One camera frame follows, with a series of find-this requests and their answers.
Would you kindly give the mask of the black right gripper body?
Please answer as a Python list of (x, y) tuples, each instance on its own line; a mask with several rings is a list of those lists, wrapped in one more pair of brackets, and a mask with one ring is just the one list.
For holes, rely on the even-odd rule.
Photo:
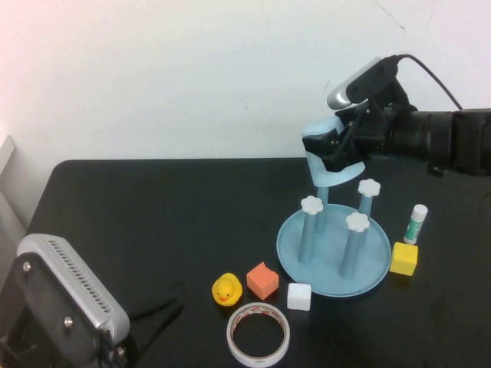
[(398, 80), (346, 80), (335, 90), (335, 109), (346, 166), (376, 154), (417, 156), (417, 138), (404, 120), (415, 108)]

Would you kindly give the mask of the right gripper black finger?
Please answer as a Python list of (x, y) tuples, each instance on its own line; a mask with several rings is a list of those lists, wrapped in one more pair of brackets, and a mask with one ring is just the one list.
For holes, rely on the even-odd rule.
[(340, 172), (345, 167), (343, 153), (339, 150), (343, 134), (336, 129), (322, 134), (310, 134), (302, 138), (304, 148), (321, 159), (329, 172)]

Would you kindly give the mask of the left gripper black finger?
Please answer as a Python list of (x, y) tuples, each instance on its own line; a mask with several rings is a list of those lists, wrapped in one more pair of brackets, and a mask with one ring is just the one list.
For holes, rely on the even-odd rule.
[(146, 309), (145, 311), (130, 315), (130, 320), (140, 320), (140, 319), (143, 319), (146, 317), (150, 317), (150, 316), (154, 315), (155, 313), (158, 313), (158, 312), (164, 310), (165, 308), (167, 308), (167, 307), (169, 307), (175, 303), (176, 303), (176, 299), (171, 299), (169, 301), (166, 301), (163, 304), (160, 304), (160, 305), (157, 305), (155, 307)]
[(171, 325), (171, 323), (174, 322), (175, 319), (177, 319), (180, 316), (180, 314), (182, 313), (182, 311), (184, 309), (184, 304), (175, 303), (175, 304), (172, 304), (171, 306), (165, 308), (164, 310), (166, 310), (166, 309), (170, 309), (170, 312), (168, 313), (168, 315), (161, 320), (161, 322), (157, 325), (156, 329), (150, 335), (150, 338), (148, 339), (148, 341), (141, 346), (141, 348), (140, 348), (140, 358), (141, 359), (148, 352), (148, 350), (151, 348), (151, 346), (155, 343), (155, 341), (161, 335), (161, 333), (169, 325)]

